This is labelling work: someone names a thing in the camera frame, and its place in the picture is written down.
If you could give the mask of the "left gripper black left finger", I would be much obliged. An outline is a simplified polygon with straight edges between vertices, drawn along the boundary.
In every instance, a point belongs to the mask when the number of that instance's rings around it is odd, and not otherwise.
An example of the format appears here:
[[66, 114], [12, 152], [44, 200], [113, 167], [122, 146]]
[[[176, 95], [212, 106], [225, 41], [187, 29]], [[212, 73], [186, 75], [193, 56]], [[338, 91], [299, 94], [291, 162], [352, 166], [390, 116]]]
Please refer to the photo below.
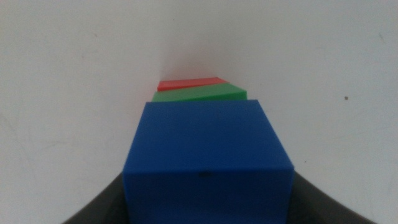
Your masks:
[[128, 224], [122, 174], [64, 224]]

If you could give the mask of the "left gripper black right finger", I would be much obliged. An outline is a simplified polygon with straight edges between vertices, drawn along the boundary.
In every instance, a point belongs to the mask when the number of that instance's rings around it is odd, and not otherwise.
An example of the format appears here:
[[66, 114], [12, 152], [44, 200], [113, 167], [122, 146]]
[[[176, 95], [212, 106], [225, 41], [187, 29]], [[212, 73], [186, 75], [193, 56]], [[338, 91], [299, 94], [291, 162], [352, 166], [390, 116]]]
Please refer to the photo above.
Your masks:
[[287, 214], [288, 224], [375, 224], [322, 192], [295, 173]]

